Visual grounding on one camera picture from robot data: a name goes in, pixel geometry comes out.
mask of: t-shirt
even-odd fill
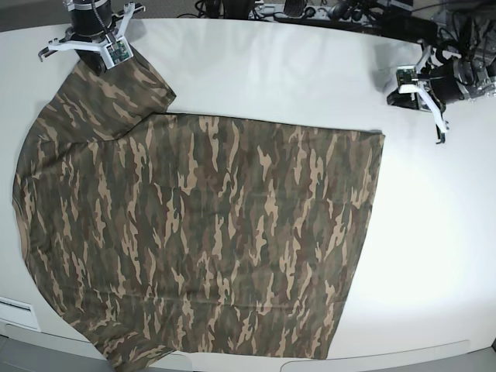
[[[174,350],[325,359],[384,137],[168,115],[174,97],[136,53],[100,77],[79,62],[42,110],[13,189],[36,286],[118,371]]]

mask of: white table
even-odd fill
[[[38,50],[64,29],[0,33],[0,296],[33,304],[43,332],[84,341],[42,299],[27,273],[11,206],[22,142],[77,60],[74,52],[56,53],[42,64],[37,59]],[[451,130],[446,144],[436,146],[430,114],[388,107],[380,92],[390,67],[415,62],[418,46],[329,29],[222,20],[133,21],[129,34],[177,93],[172,112],[379,129],[386,135],[374,213],[329,358],[464,340],[470,345],[458,353],[491,345],[496,101],[449,107]],[[12,327],[0,325],[0,333],[9,332]],[[195,370],[216,371],[232,370],[233,363],[237,370],[279,370],[284,363],[219,354],[192,354],[188,360]]]

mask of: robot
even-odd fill
[[[130,2],[121,12],[113,13],[110,0],[64,0],[64,4],[71,14],[71,27],[63,39],[49,41],[38,53],[42,62],[57,51],[76,50],[100,75],[133,57],[124,34],[133,15],[145,10],[143,5]]]

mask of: electronic equipment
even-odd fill
[[[440,14],[448,22],[437,41],[424,42],[421,60],[398,67],[385,89],[389,105],[432,112],[438,143],[446,141],[448,104],[496,97],[496,2],[456,3]]]
[[[64,0],[64,4],[71,15],[71,27],[64,38],[49,41],[38,53],[42,62],[57,51],[76,50],[100,75],[133,57],[124,34],[133,15],[145,10],[143,5],[130,2],[121,12],[113,13],[110,0]]]
[[[310,5],[307,0],[286,0],[284,4],[258,1],[248,19],[356,31],[413,43],[437,41],[437,23],[414,17],[413,0],[327,3],[327,0],[321,1],[321,5]]]

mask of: metal bracket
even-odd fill
[[[114,15],[117,20],[122,20],[117,28],[117,33],[112,35],[113,37],[111,38],[105,38],[100,43],[68,40],[67,38],[61,40],[53,39],[49,41],[47,48],[44,48],[38,53],[38,57],[43,62],[44,57],[47,58],[57,51],[86,50],[100,54],[107,69],[111,69],[117,64],[133,57],[133,52],[124,34],[133,15],[144,9],[145,7],[141,4],[138,4],[136,7],[134,2],[124,5],[124,10]]]
[[[400,66],[397,69],[396,77],[398,81],[398,92],[400,94],[411,94],[415,93],[424,103],[427,105],[429,110],[434,115],[434,122],[436,123],[439,142],[446,142],[446,133],[448,132],[447,121],[443,118],[443,113],[438,105],[434,102],[431,95],[425,89],[425,85],[427,84],[425,81],[421,81],[417,78],[417,74],[420,74],[422,68],[425,66],[427,61],[432,55],[432,47],[427,46],[423,52],[420,61],[415,66]],[[411,82],[405,84],[400,77],[405,75],[405,72],[409,74],[412,78]]]

